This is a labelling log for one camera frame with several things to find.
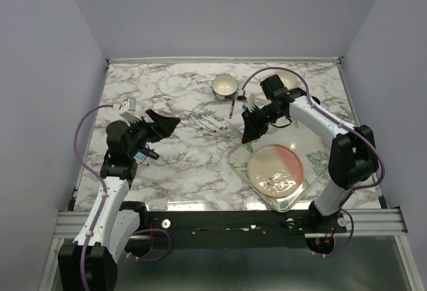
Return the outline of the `green white marker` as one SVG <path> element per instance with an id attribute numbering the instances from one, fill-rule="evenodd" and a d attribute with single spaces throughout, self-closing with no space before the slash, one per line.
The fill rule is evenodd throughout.
<path id="1" fill-rule="evenodd" d="M 243 133 L 230 121 L 225 122 L 225 126 L 233 132 L 234 135 L 236 135 L 239 139 L 242 138 Z"/>

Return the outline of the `white pen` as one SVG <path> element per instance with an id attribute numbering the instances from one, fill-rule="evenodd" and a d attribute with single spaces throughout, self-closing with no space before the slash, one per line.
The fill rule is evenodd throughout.
<path id="1" fill-rule="evenodd" d="M 203 129 L 203 125 L 192 115 L 190 115 L 191 120 L 197 125 L 199 129 Z"/>

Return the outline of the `black capped white marker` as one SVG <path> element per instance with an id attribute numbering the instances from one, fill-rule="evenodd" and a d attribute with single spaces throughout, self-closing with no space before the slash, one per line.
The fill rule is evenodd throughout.
<path id="1" fill-rule="evenodd" d="M 210 123 L 206 118 L 203 117 L 202 121 L 207 128 L 209 128 L 213 132 L 216 132 L 216 127 L 212 123 Z"/>

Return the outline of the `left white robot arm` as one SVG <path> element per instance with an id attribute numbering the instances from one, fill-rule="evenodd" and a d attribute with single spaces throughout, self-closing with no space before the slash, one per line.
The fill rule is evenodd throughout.
<path id="1" fill-rule="evenodd" d="M 147 143 L 168 138 L 180 123 L 146 111 L 145 121 L 134 109 L 122 109 L 118 121 L 106 127 L 107 151 L 99 172 L 90 169 L 101 183 L 94 205 L 78 235 L 58 253 L 59 273 L 64 290 L 113 290 L 118 261 L 133 234 L 147 229 L 143 202 L 125 198 L 135 179 L 135 156 Z"/>

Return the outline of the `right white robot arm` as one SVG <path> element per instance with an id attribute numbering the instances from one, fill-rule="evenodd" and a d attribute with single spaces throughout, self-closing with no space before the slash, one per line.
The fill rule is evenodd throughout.
<path id="1" fill-rule="evenodd" d="M 365 181 L 377 171 L 385 171 L 376 150 L 374 132 L 366 125 L 347 123 L 322 108 L 308 88 L 287 89 L 278 75 L 266 78 L 260 86 L 269 104 L 255 105 L 242 112 L 242 143 L 261 138 L 270 124 L 286 117 L 308 127 L 330 147 L 330 181 L 310 204 L 307 215 L 308 227 L 322 232 L 353 192 L 368 188 Z"/>

